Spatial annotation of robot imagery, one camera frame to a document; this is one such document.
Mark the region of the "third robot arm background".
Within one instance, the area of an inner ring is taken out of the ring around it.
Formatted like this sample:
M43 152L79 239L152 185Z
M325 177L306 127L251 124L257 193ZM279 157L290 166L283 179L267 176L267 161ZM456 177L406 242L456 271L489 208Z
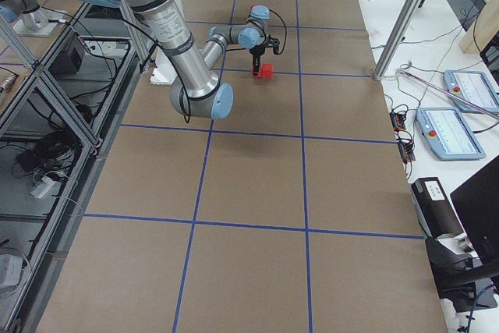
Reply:
M43 9L38 0L1 0L1 16L24 37L48 37L65 21L60 13Z

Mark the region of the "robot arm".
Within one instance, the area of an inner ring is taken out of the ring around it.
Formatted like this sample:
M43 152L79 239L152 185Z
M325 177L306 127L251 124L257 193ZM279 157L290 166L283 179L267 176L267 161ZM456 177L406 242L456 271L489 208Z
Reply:
M234 92L232 86L222 82L213 71L215 62L230 44L256 50L270 39L267 32L270 10L264 5L252 7L243 25L213 27L208 42L198 48L175 0L80 1L112 8L126 2L134 13L145 19L178 77L170 90L170 102L186 118L227 118Z

